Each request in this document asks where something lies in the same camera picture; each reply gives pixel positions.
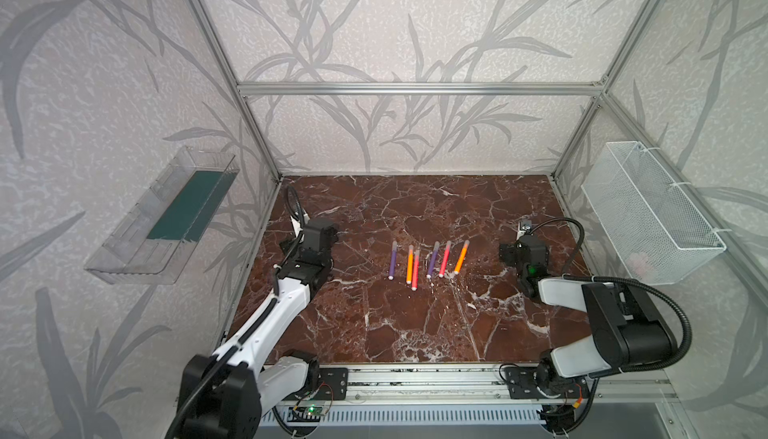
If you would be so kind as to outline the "orange marker pen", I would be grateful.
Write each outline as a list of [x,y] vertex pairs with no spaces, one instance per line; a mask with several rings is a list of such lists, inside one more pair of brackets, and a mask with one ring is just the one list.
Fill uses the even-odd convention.
[[468,253],[469,245],[470,245],[470,241],[469,240],[465,240],[463,242],[463,245],[462,245],[459,257],[458,257],[458,259],[456,261],[456,264],[455,264],[455,267],[454,267],[454,273],[455,274],[459,274],[461,272],[461,270],[462,270],[462,266],[463,266],[463,264],[465,262],[465,259],[466,259],[467,253]]
[[410,287],[412,285],[413,278],[413,264],[414,264],[414,246],[409,245],[406,267],[406,284]]

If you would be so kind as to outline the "red pink marker pen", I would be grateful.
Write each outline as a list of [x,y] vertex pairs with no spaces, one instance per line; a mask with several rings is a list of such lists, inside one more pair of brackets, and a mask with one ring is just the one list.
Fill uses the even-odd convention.
[[449,240],[446,242],[443,255],[442,255],[441,265],[440,265],[439,274],[438,274],[438,277],[440,278],[444,277],[446,274],[447,265],[448,265],[448,261],[451,253],[451,247],[452,247],[452,241]]

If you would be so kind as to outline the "purple marker pen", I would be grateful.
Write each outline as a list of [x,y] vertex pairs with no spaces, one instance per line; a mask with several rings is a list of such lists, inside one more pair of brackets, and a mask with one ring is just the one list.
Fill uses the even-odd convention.
[[439,255],[440,242],[436,241],[429,256],[428,267],[426,268],[426,278],[431,279],[434,273],[435,264]]
[[389,261],[389,268],[388,268],[388,280],[393,280],[395,276],[395,270],[397,266],[397,250],[398,250],[398,243],[397,241],[393,241],[391,245],[391,254],[390,254],[390,261]]

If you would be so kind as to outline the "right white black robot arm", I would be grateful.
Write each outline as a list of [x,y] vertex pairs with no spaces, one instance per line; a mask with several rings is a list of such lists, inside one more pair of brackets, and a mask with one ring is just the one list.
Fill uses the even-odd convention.
[[665,369],[681,361],[692,346],[687,314],[650,285],[630,278],[555,277],[548,270],[547,245],[531,233],[500,244],[499,257],[515,269],[526,297],[587,315],[589,336],[540,358],[534,379],[547,396],[557,397],[581,379]]

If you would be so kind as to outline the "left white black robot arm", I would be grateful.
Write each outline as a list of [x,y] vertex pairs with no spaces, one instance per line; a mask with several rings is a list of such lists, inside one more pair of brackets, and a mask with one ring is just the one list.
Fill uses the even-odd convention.
[[257,311],[211,355],[185,366],[169,438],[252,438],[262,417],[291,394],[312,392],[315,359],[292,353],[267,359],[293,320],[310,304],[333,268],[338,227],[324,218],[293,224],[296,234],[273,270],[273,289]]

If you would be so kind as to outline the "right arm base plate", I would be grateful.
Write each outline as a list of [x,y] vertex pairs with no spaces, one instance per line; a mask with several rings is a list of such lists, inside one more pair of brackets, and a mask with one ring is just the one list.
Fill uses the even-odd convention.
[[585,398],[589,385],[583,377],[564,378],[549,366],[499,366],[499,375],[511,399],[552,399],[576,401]]

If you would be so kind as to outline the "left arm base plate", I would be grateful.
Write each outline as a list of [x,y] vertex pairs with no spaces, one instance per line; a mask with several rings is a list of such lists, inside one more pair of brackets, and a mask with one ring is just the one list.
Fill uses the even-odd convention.
[[316,388],[291,393],[286,400],[345,400],[349,385],[349,369],[345,367],[321,367],[316,381]]

